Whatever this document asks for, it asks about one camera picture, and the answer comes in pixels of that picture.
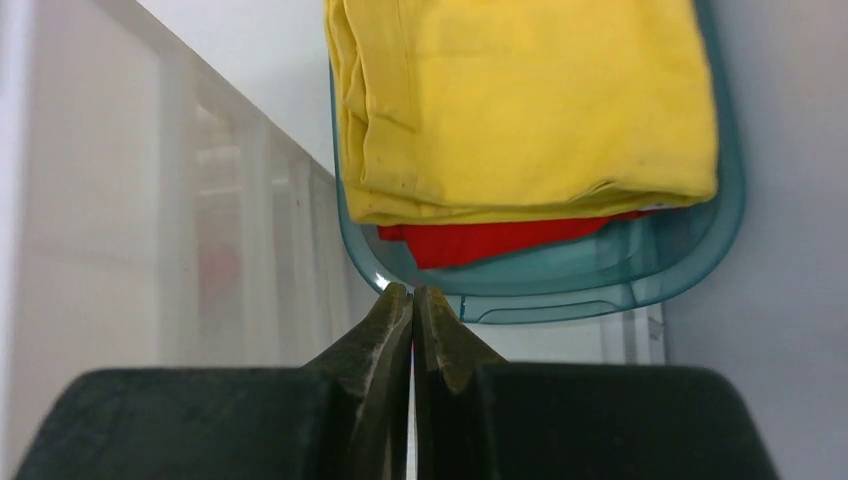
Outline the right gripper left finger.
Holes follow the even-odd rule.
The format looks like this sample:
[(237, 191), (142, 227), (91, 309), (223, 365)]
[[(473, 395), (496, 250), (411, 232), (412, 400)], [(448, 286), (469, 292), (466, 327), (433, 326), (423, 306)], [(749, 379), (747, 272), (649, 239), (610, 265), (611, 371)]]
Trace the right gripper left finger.
[(412, 298), (389, 285), (303, 366), (100, 369), (41, 423), (20, 479), (400, 479)]

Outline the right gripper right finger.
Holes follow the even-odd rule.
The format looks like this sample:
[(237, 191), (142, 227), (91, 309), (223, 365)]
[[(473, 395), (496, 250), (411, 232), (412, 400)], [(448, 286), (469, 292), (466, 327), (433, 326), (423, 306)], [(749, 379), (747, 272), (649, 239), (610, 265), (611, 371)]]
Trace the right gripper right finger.
[(510, 362), (413, 297), (422, 479), (774, 479), (737, 390), (697, 367)]

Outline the red white striped garment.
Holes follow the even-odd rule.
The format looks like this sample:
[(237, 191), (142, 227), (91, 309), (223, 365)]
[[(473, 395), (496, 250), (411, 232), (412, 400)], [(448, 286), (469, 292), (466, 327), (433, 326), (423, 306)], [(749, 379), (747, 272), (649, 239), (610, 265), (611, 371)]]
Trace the red white striped garment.
[(468, 265), (543, 245), (581, 239), (603, 227), (636, 220), (650, 213), (631, 211), (608, 217), (547, 221), (379, 226), (383, 241), (402, 242), (420, 269)]

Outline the teal transparent plastic tray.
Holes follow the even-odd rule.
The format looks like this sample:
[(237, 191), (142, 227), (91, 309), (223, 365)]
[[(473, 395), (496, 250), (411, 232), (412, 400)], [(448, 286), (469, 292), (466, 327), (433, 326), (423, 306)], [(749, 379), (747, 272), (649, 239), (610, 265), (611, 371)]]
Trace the teal transparent plastic tray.
[(703, 280), (725, 257), (746, 202), (744, 155), (711, 2), (694, 4), (705, 42), (718, 113), (718, 192), (709, 202), (615, 222), (599, 232), (469, 266), (421, 270), (400, 242), (352, 221), (340, 179), (339, 226), (360, 275), (377, 292), (442, 290), (460, 320), (524, 324), (582, 319), (661, 303)]

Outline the white plastic drawer organizer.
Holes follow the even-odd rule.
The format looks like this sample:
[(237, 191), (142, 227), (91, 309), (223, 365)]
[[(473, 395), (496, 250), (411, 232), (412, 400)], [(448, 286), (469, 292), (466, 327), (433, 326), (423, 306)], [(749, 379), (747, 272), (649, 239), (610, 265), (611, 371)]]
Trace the white plastic drawer organizer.
[(136, 1), (1, 5), (1, 468), (76, 377), (361, 318), (329, 173)]

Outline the yellow garment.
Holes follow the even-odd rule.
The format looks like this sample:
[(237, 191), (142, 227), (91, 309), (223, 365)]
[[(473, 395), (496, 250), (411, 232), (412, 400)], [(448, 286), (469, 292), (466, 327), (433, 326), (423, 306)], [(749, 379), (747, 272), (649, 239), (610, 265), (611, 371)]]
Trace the yellow garment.
[(690, 1), (328, 1), (324, 25), (354, 222), (603, 217), (717, 192)]

